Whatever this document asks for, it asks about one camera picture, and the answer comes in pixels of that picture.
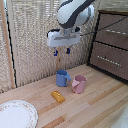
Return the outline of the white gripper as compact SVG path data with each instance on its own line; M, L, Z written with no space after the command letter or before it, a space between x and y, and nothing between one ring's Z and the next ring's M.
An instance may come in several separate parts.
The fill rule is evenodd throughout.
M77 44L80 40L80 33L73 32L70 34L62 34L59 29L53 29L47 33L47 45L49 47L58 47ZM67 48L66 54L71 53L71 48ZM58 50L55 49L54 56L57 57Z

